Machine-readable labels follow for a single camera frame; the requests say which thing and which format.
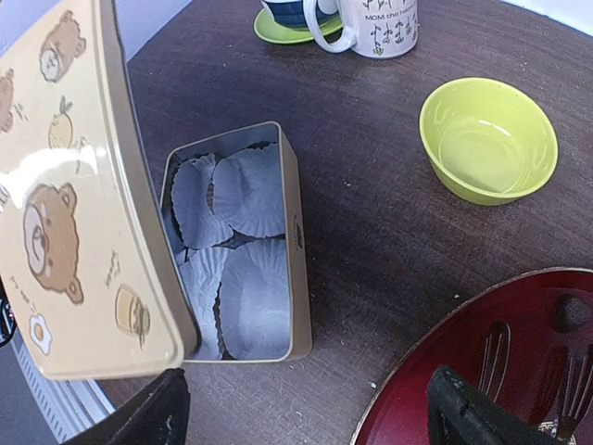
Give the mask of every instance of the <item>wooden table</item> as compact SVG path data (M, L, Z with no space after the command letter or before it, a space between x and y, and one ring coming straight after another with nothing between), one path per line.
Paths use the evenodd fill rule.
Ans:
M419 0L405 57L275 46L257 0L195 0L129 64L157 190L177 146L280 122L300 161L315 346L300 362L190 365L188 444L346 444L393 364L463 301L518 273L593 266L593 39L494 0ZM418 134L443 82L511 83L548 113L558 170L488 209L435 178ZM103 382L120 405L147 379Z

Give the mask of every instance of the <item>dark red bowl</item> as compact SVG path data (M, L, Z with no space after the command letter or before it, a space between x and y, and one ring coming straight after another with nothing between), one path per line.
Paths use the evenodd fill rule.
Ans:
M526 423L552 421L538 413L537 393L553 354L593 343L593 324L570 334L554 329L558 298L576 295L593 308L593 271L554 268L527 273L467 301L418 342L385 380L359 421L351 445L428 444L426 387L439 364L477 385L485 339L492 322L511 327L511 355L498 404ZM593 439L593 413L575 433L581 444Z

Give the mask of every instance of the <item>yellow-green bowl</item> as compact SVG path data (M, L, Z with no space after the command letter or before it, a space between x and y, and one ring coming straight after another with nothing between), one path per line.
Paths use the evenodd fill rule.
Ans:
M436 176L455 195L497 206L530 195L554 173L558 141L527 95L490 79L445 83L426 99L420 136Z

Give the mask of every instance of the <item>mug handle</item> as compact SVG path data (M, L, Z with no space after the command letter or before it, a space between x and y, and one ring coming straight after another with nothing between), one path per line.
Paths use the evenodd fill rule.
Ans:
M315 42L321 48L329 53L343 53L347 49L350 49L356 43L356 31L344 25L342 30L342 36L338 39L337 42L330 44L325 40L323 37L322 30L319 26L319 22L317 21L317 0L303 0L303 12L305 13L305 20L307 21L307 26L309 26L309 31L313 35Z

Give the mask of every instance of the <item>box lid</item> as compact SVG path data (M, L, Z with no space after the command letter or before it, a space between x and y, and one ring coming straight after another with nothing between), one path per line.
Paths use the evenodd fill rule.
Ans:
M157 374L196 347L114 6L64 0L0 59L0 276L50 378Z

